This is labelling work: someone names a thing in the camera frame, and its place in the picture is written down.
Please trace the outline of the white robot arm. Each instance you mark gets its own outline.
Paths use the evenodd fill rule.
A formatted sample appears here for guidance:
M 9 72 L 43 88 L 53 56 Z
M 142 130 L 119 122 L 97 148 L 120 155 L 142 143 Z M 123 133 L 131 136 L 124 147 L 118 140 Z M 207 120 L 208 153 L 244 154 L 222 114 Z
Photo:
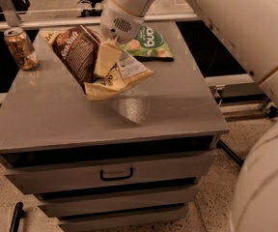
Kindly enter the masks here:
M 278 108 L 278 0 L 185 0 Z M 232 232 L 278 232 L 278 122 L 241 167 Z

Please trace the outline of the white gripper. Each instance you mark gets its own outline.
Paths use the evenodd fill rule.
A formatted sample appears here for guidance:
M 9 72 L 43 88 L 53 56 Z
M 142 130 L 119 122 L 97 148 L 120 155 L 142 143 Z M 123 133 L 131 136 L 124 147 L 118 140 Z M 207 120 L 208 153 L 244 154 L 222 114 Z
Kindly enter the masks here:
M 114 0 L 106 1 L 100 16 L 100 32 L 108 39 L 99 46 L 94 75 L 108 75 L 122 55 L 119 43 L 126 44 L 133 40 L 143 22 L 142 16 L 128 13 Z

